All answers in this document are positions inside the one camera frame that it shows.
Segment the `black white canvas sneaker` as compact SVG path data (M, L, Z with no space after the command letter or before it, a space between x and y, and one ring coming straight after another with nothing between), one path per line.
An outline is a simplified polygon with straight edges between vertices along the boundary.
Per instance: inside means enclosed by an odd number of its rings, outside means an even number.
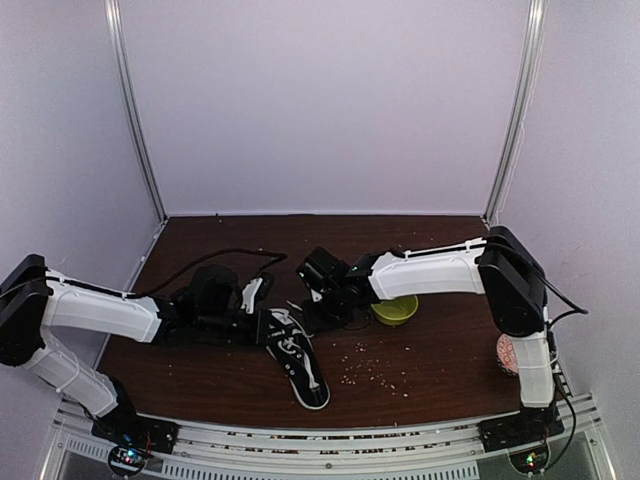
M330 390L309 335L286 309L268 311L266 350L282 367L298 402L308 410L322 410Z

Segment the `white shoelace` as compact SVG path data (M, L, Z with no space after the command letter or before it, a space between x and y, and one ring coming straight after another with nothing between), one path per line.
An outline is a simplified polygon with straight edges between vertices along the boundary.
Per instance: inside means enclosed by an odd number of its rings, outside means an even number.
M280 323L277 343L269 352L283 367L298 393L319 391L322 375L313 346L304 328L287 309L271 309Z

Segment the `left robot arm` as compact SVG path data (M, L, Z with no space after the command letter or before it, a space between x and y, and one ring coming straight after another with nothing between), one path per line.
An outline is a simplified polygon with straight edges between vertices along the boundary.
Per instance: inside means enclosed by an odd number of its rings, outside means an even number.
M121 443L133 444L144 424L125 387L80 360L52 330L89 330L162 347L210 340L267 346L277 339L281 316L257 308L263 283L257 277L240 287L233 271L210 265L170 296L123 292L67 277L30 254L1 282L1 362L32 371Z

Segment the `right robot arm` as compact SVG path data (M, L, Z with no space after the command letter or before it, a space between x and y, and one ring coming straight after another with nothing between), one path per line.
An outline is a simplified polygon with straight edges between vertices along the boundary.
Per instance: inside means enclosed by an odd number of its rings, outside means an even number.
M514 348L525 410L513 419L519 440L535 440L551 424L555 383L549 340L546 276L506 227L483 236L423 250L389 249L354 264L316 247L296 273L309 291L303 314L315 332L348 323L355 310L412 295L476 294Z

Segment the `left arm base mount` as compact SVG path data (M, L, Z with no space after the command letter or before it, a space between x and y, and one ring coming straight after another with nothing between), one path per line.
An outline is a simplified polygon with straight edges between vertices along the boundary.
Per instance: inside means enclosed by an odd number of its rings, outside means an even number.
M179 426L175 422L137 416L133 424L108 422L89 416L91 433L109 440L114 446L107 454L107 466L118 477L130 478L141 473L155 453L173 452Z

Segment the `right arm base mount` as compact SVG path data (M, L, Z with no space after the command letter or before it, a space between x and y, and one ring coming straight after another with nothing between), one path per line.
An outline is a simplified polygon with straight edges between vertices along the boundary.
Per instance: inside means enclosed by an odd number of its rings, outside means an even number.
M478 424L485 452L506 449L511 466L524 475L542 473L550 462L548 441L564 432L555 404L546 408L522 407L517 413Z

